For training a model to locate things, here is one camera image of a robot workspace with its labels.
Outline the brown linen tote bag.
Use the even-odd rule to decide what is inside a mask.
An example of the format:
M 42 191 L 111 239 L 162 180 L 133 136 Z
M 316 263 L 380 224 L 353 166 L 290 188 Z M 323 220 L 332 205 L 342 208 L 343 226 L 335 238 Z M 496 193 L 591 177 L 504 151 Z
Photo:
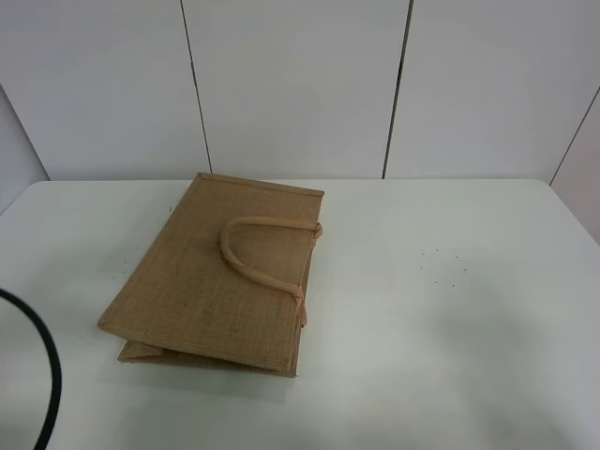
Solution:
M 98 320 L 119 360 L 294 377 L 322 200 L 198 174 Z

